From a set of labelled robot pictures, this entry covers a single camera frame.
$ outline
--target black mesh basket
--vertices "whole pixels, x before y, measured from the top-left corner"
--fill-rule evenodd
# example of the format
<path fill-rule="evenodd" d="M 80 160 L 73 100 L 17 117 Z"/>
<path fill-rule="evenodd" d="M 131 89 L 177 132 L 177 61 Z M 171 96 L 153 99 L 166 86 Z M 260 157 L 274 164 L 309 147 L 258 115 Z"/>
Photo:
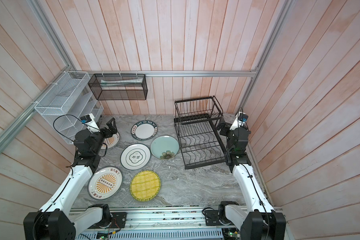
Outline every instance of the black mesh basket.
<path fill-rule="evenodd" d="M 225 162 L 226 149 L 216 130 L 223 112 L 213 97 L 175 101 L 175 130 L 185 169 Z"/>
<path fill-rule="evenodd" d="M 145 100 L 144 74 L 96 73 L 88 83 L 97 100 Z"/>

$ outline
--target wood plank wall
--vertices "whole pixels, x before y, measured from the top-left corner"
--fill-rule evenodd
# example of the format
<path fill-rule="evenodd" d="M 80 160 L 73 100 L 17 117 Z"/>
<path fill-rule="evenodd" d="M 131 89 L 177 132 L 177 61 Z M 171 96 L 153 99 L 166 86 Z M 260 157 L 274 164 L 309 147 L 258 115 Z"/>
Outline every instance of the wood plank wall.
<path fill-rule="evenodd" d="M 0 1 L 0 133 L 65 66 L 27 1 Z M 24 217 L 57 190 L 73 154 L 39 115 L 10 143 L 0 155 L 0 238 L 24 239 Z"/>
<path fill-rule="evenodd" d="M 298 0 L 244 107 L 296 239 L 360 239 L 360 0 Z"/>
<path fill-rule="evenodd" d="M 40 0 L 78 70 L 254 69 L 285 0 Z M 173 114 L 174 100 L 216 95 L 235 112 L 250 78 L 147 78 L 146 101 L 105 114 Z"/>

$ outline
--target light blue plate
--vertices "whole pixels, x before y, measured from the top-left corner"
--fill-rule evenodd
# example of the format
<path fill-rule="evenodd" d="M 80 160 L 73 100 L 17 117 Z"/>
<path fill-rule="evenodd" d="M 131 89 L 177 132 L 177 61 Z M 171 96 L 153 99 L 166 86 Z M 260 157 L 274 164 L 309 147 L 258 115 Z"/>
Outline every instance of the light blue plate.
<path fill-rule="evenodd" d="M 171 159 L 178 151 L 179 143 L 171 136 L 160 136 L 151 143 L 151 152 L 159 159 Z"/>

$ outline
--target yellow round placemat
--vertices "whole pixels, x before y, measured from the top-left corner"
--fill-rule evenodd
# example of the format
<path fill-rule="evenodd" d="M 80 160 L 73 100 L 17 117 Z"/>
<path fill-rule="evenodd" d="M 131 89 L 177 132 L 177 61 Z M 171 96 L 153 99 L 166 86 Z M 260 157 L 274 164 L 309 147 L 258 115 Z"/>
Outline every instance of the yellow round placemat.
<path fill-rule="evenodd" d="M 134 199 L 145 202 L 153 199 L 160 190 L 161 182 L 158 175 L 151 170 L 144 170 L 134 176 L 129 190 Z"/>

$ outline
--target round plate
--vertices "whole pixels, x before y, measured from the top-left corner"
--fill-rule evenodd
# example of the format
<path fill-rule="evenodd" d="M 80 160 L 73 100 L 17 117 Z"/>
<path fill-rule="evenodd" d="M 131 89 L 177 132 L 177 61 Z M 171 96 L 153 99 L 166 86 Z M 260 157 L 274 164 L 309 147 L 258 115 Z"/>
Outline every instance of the round plate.
<path fill-rule="evenodd" d="M 179 143 L 174 137 L 160 136 L 151 143 L 152 154 L 160 159 L 171 159 L 179 151 Z"/>
<path fill-rule="evenodd" d="M 129 190 L 134 199 L 144 202 L 153 199 L 158 194 L 160 186 L 158 175 L 151 170 L 145 170 L 134 176 Z"/>
<path fill-rule="evenodd" d="M 134 139 L 145 141 L 153 138 L 157 133 L 157 125 L 149 120 L 137 122 L 131 129 Z"/>
<path fill-rule="evenodd" d="M 132 144 L 121 154 L 121 164 L 129 170 L 137 170 L 147 165 L 151 153 L 143 144 Z"/>
<path fill-rule="evenodd" d="M 120 141 L 119 133 L 116 133 L 112 137 L 108 137 L 108 138 L 104 139 L 104 143 L 107 145 L 108 149 L 116 146 L 119 143 L 119 141 Z M 105 149 L 106 149 L 106 146 L 103 144 L 101 146 L 101 150 L 105 150 Z"/>
<path fill-rule="evenodd" d="M 108 199 L 121 187 L 123 175 L 116 167 L 105 167 L 98 170 L 88 183 L 88 193 L 97 200 Z"/>

